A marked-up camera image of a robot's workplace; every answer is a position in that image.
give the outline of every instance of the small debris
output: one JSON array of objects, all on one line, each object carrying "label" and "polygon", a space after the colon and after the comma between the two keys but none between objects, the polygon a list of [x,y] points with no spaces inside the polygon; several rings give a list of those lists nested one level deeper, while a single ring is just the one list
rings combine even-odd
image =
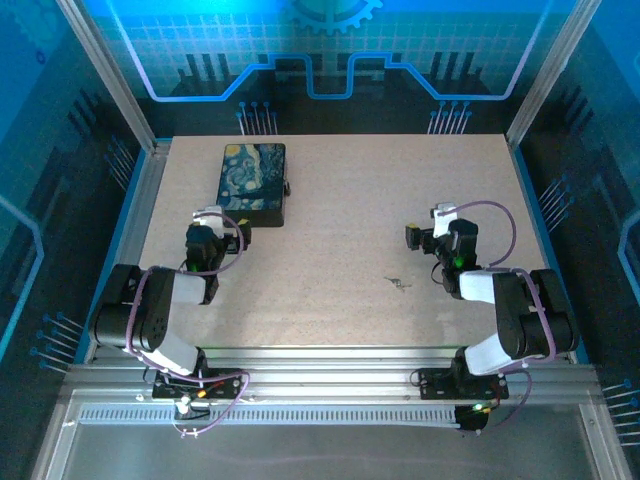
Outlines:
[{"label": "small debris", "polygon": [[389,277],[384,277],[384,278],[385,280],[389,280],[391,283],[393,283],[396,286],[396,288],[400,290],[402,293],[404,293],[405,288],[409,288],[411,286],[410,283],[406,285],[403,284],[402,280],[400,280],[399,278],[389,278]]}]

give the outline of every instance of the blue wall panel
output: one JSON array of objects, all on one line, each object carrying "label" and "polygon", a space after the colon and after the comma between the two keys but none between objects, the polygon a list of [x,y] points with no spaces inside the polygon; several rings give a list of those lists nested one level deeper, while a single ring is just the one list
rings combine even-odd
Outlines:
[{"label": "blue wall panel", "polygon": [[[640,389],[639,21],[637,2],[602,2],[521,145],[538,195],[560,184],[561,195],[542,197],[541,207],[589,357],[605,386],[630,378],[634,389]],[[627,452],[637,474],[638,447]]]},{"label": "blue wall panel", "polygon": [[77,346],[45,320],[84,323],[139,147],[54,1],[0,2],[0,41],[0,195],[37,222],[45,254],[17,304],[36,251],[0,207],[0,477],[17,479]]},{"label": "blue wall panel", "polygon": [[[239,133],[234,113],[252,100],[286,113],[281,133],[425,132],[440,101],[474,102],[469,129],[501,132],[573,3],[88,5],[156,134],[170,136]],[[309,108],[315,121],[302,119]],[[362,118],[371,108],[376,124]]]}]

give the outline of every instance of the wire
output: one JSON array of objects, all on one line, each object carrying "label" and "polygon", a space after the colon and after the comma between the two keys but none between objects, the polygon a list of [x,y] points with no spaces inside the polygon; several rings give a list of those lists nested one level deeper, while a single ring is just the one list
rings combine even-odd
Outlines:
[{"label": "wire", "polygon": [[433,278],[433,273],[436,271],[436,268],[438,268],[438,265],[440,265],[440,262],[436,263],[433,268],[431,269],[431,281],[433,283],[435,283],[436,285],[442,285],[442,282],[439,282],[438,280],[436,280],[435,278]]},{"label": "wire", "polygon": [[[414,382],[414,381],[413,381],[413,376],[414,376],[416,373],[418,374],[418,382]],[[424,383],[423,383],[423,382],[420,380],[420,369],[419,369],[419,368],[417,368],[417,369],[415,369],[413,372],[411,372],[411,374],[409,375],[409,383],[410,383],[411,385],[413,385],[414,387],[421,387],[422,385],[424,385],[424,383],[426,383],[426,382],[424,382]]]},{"label": "wire", "polygon": [[547,339],[547,343],[549,344],[549,355],[545,358],[525,358],[520,364],[523,364],[525,361],[529,363],[549,363],[555,360],[557,355],[557,347],[556,342],[553,339],[553,333],[551,332],[551,326],[549,325],[549,320],[547,319],[547,314],[544,313],[544,307],[542,306],[542,301],[540,300],[540,295],[538,294],[538,289],[536,285],[533,283],[533,279],[531,275],[524,270],[523,268],[512,268],[512,272],[519,273],[524,278],[524,281],[527,283],[529,290],[531,291],[531,297],[533,298],[533,304],[536,307],[538,312],[538,316],[540,317],[540,323],[542,324],[542,330],[544,331],[544,336]]},{"label": "wire", "polygon": [[200,415],[196,415],[195,417],[189,417],[189,418],[181,418],[180,421],[181,422],[190,422],[191,420],[199,420],[201,418],[204,417],[208,417],[209,415],[211,415],[211,410],[207,409],[206,411],[202,412]]},{"label": "wire", "polygon": [[247,386],[249,385],[249,381],[251,379],[251,376],[249,375],[249,372],[243,372],[243,373],[247,376],[247,381],[242,385],[242,388],[238,392],[238,395],[236,395],[236,398],[234,398],[232,400],[232,402],[229,404],[229,406],[227,408],[225,408],[224,411],[220,415],[218,415],[218,418],[216,418],[209,425],[207,425],[206,427],[202,427],[200,429],[194,428],[192,431],[189,432],[189,431],[187,431],[187,429],[180,430],[175,423],[173,424],[173,428],[175,428],[178,432],[180,432],[182,438],[184,438],[185,436],[197,437],[198,435],[200,435],[202,433],[205,433],[205,432],[208,432],[212,428],[214,428],[217,425],[219,425],[220,423],[222,423],[222,421],[227,417],[227,415],[229,415],[229,412],[233,409],[233,407],[235,407],[238,404],[238,402],[240,401],[240,398],[242,397],[242,395],[244,395],[244,392],[247,389]]},{"label": "wire", "polygon": [[[238,234],[238,239],[239,239],[239,242],[240,242],[236,258],[234,258],[229,264],[225,265],[224,267],[220,267],[217,270],[212,270],[212,271],[209,271],[209,272],[181,272],[181,273],[183,273],[185,275],[194,275],[194,276],[217,275],[218,273],[224,272],[225,270],[228,270],[233,265],[235,265],[236,262],[242,256],[242,252],[244,252],[245,241],[244,241],[244,235],[242,234],[242,230],[240,229],[240,226],[235,221],[233,221],[231,218],[229,218],[227,215],[225,215],[224,213],[218,213],[218,212],[203,212],[203,213],[199,214],[197,217],[194,217],[194,218],[210,217],[210,216],[222,218],[224,221],[230,223],[231,226],[236,230],[236,232]],[[133,347],[133,327],[135,325],[136,314],[138,312],[138,308],[140,307],[140,302],[142,300],[142,292],[144,291],[144,287],[145,287],[147,281],[149,280],[149,277],[153,274],[153,271],[155,269],[157,269],[157,268],[160,268],[160,267],[158,267],[158,266],[149,267],[147,269],[147,271],[144,272],[144,274],[140,278],[140,282],[138,283],[138,288],[136,288],[136,293],[135,293],[135,295],[133,297],[133,303],[131,305],[131,311],[129,312],[129,319],[127,321],[127,328],[126,328],[126,331],[125,331],[125,351],[127,353],[135,356],[136,358],[138,358],[138,360],[140,360],[142,363],[144,363],[147,367],[155,368],[157,370],[160,370],[163,373],[166,373],[166,374],[172,376],[173,378],[177,378],[179,380],[184,380],[186,382],[215,383],[215,382],[220,382],[220,381],[223,381],[223,380],[230,380],[232,378],[237,378],[237,377],[242,377],[242,376],[247,377],[247,380],[242,385],[242,388],[238,392],[238,395],[236,396],[236,398],[233,399],[233,401],[229,404],[227,409],[224,412],[222,412],[222,414],[216,420],[214,420],[212,423],[210,423],[206,427],[203,427],[200,430],[195,430],[194,429],[193,433],[181,432],[183,436],[184,435],[197,436],[200,433],[204,433],[204,432],[212,429],[213,427],[218,425],[220,422],[222,422],[222,420],[224,420],[224,418],[228,415],[228,413],[231,411],[231,409],[238,403],[238,401],[240,400],[240,397],[242,397],[242,395],[244,394],[244,392],[247,389],[247,386],[249,385],[249,382],[251,380],[251,375],[249,374],[249,372],[247,372],[245,370],[239,370],[239,371],[234,372],[234,373],[220,375],[220,376],[217,376],[217,377],[193,377],[193,376],[190,376],[190,375],[182,375],[182,374],[179,374],[177,372],[173,372],[173,371],[167,369],[166,367],[153,362],[149,358],[145,357],[142,354],[142,352],[137,351],[137,350],[134,349],[134,347]]]},{"label": "wire", "polygon": [[236,254],[236,258],[234,258],[231,262],[229,262],[224,267],[220,267],[217,270],[211,270],[210,272],[181,272],[185,275],[195,275],[197,277],[208,277],[211,275],[217,275],[218,273],[224,272],[225,270],[229,270],[232,266],[234,266],[238,262],[238,260],[240,260],[240,257],[242,257],[242,254],[244,253],[244,244],[245,244],[244,235],[242,234],[242,230],[240,229],[240,226],[235,221],[233,221],[231,218],[226,216],[224,213],[218,213],[218,212],[201,212],[197,216],[193,217],[193,219],[197,220],[198,218],[203,218],[203,217],[220,217],[225,222],[231,224],[231,226],[234,228],[234,230],[238,234],[238,240],[240,241],[240,245],[238,245],[238,253]]},{"label": "wire", "polygon": [[444,217],[446,215],[451,215],[452,213],[457,213],[457,212],[459,212],[461,210],[464,210],[464,209],[469,208],[469,207],[475,207],[477,205],[489,205],[489,206],[492,206],[492,207],[499,208],[500,210],[502,210],[504,213],[507,214],[507,217],[509,217],[509,222],[511,222],[511,245],[509,246],[509,250],[507,250],[507,253],[505,253],[502,257],[500,257],[495,262],[491,262],[489,264],[489,267],[494,267],[496,265],[501,264],[507,258],[509,258],[509,256],[513,252],[513,249],[516,246],[516,239],[518,238],[518,234],[517,234],[517,231],[516,231],[516,221],[513,218],[513,215],[511,215],[511,212],[509,211],[509,209],[507,207],[505,207],[501,203],[494,202],[493,200],[476,200],[475,202],[465,203],[464,205],[460,205],[459,207],[452,208],[451,210],[447,210],[445,212],[439,212],[438,216],[439,217]]},{"label": "wire", "polygon": [[512,371],[503,372],[503,373],[505,375],[512,375],[512,374],[516,374],[516,373],[522,373],[522,374],[526,375],[527,376],[527,390],[524,392],[524,395],[522,396],[522,400],[520,401],[518,406],[509,415],[507,415],[504,419],[502,419],[497,424],[493,425],[491,428],[501,427],[501,426],[509,423],[510,421],[512,421],[514,418],[516,418],[518,416],[518,414],[522,411],[522,407],[524,407],[524,404],[527,403],[527,400],[529,399],[529,396],[531,395],[531,390],[533,389],[533,379],[531,378],[531,374],[529,372],[527,372],[526,370],[518,369],[518,370],[512,370]]}]

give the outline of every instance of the wooden table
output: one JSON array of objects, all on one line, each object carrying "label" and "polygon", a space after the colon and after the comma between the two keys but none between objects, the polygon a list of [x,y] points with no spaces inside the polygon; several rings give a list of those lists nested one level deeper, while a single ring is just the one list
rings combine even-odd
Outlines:
[{"label": "wooden table", "polygon": [[[178,267],[194,210],[215,202],[224,146],[282,142],[292,196],[285,226],[256,229],[239,264],[220,275],[209,306],[172,307],[170,329],[202,347],[448,346],[495,331],[493,307],[452,299],[429,279],[433,256],[405,246],[404,227],[432,225],[438,202],[491,199],[518,226],[507,264],[544,267],[501,135],[176,137],[141,266]],[[511,229],[490,207],[479,225],[479,263],[508,248]],[[407,286],[396,288],[387,278]]]}]

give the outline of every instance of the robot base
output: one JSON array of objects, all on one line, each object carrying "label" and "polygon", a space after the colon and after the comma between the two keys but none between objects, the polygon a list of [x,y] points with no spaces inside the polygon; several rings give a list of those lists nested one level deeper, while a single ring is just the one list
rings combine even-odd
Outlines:
[{"label": "robot base", "polygon": [[475,376],[469,373],[464,348],[456,352],[449,368],[417,370],[422,400],[475,400],[490,402],[509,398],[506,380],[498,375]]},{"label": "robot base", "polygon": [[[237,371],[237,368],[208,368],[204,352],[202,350],[199,351],[195,372],[201,372],[202,377],[218,377]],[[156,400],[179,400],[187,396],[191,402],[206,402],[207,400],[220,398],[233,400],[238,396],[242,384],[242,376],[214,383],[203,382],[200,384],[185,382],[184,380],[165,375],[162,372],[156,372],[151,396]]]}]

